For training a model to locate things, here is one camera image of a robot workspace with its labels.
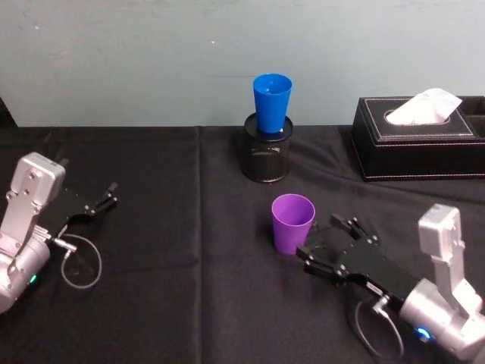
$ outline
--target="cord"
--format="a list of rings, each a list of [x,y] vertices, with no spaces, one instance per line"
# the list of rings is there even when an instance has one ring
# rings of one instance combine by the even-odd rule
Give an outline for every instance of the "cord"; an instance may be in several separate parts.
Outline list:
[[[391,325],[391,328],[393,328],[394,334],[397,337],[398,343],[399,343],[399,355],[398,356],[384,356],[381,353],[379,353],[377,350],[374,349],[374,347],[371,345],[369,340],[365,337],[364,332],[362,331],[362,328],[360,324],[358,323],[358,314],[360,312],[362,304],[364,304],[366,300],[360,300],[357,303],[357,306],[355,307],[354,311],[354,319],[355,319],[355,326],[357,328],[358,336],[360,337],[361,341],[364,343],[364,345],[373,353],[375,356],[383,359],[383,360],[396,360],[396,359],[401,359],[404,356],[404,344],[402,343],[402,337],[401,334],[399,333],[396,325],[394,324],[393,320],[389,317],[386,311],[383,309],[378,309],[376,313],[382,317],[384,317],[389,324]]]
[[[79,239],[79,240],[82,240],[86,243],[88,243],[95,251],[97,257],[98,257],[98,261],[99,261],[99,269],[98,269],[98,275],[96,276],[95,280],[93,282],[91,282],[90,284],[86,284],[86,285],[79,285],[79,284],[74,284],[73,282],[69,281],[66,277],[66,273],[65,273],[65,266],[66,266],[66,261],[67,259],[69,258],[70,256],[70,251],[67,251],[65,257],[64,257],[64,260],[62,261],[62,264],[61,264],[61,275],[62,275],[62,278],[65,280],[65,282],[67,284],[69,284],[72,288],[76,288],[78,290],[85,290],[87,288],[91,288],[92,286],[94,286],[96,283],[98,283],[99,281],[99,278],[101,278],[101,273],[102,273],[102,260],[101,260],[101,254],[99,254],[99,250],[98,248],[96,248],[96,246],[91,242],[89,241],[88,239],[86,239],[85,237],[81,237],[80,235],[75,235],[75,234],[63,234],[62,235],[63,237],[73,237],[75,239]]]

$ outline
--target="pen holder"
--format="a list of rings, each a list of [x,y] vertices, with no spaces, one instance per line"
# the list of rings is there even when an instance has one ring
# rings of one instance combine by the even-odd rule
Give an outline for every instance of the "pen holder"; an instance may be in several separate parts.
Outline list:
[[[262,183],[277,182],[289,171],[289,138],[293,123],[286,117],[279,133],[263,133],[258,129],[256,113],[244,123],[244,137],[240,150],[242,172],[251,180]]]

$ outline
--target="tissue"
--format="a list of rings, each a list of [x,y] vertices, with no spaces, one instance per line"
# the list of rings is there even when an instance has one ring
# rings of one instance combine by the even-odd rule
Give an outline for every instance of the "tissue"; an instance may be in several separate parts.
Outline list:
[[[462,101],[444,89],[428,89],[386,116],[395,125],[442,124]]]

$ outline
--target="black leather tissue box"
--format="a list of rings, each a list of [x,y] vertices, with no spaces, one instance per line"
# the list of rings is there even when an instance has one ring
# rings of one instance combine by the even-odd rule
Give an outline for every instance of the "black leather tissue box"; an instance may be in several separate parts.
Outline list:
[[[411,97],[360,98],[352,141],[365,180],[485,177],[485,97],[463,102],[442,124],[395,125],[386,116]]]

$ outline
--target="table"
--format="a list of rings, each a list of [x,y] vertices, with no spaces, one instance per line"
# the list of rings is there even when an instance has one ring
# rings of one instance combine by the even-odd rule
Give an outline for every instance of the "table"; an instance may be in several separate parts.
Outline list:
[[[485,185],[481,180],[364,183],[349,127],[296,127],[290,173],[257,184],[239,170],[237,127],[27,128],[0,134],[0,187],[37,151],[70,159],[65,185],[102,192],[118,207],[89,231],[104,272],[90,291],[61,280],[62,253],[0,316],[4,363],[373,363],[347,318],[362,293],[303,272],[271,245],[272,200],[301,193],[324,226],[357,216],[394,262],[433,279],[417,220],[435,203],[461,209],[466,275],[485,295]],[[6,201],[0,202],[2,211]],[[396,352],[390,330],[367,322]],[[453,362],[400,326],[407,363]]]

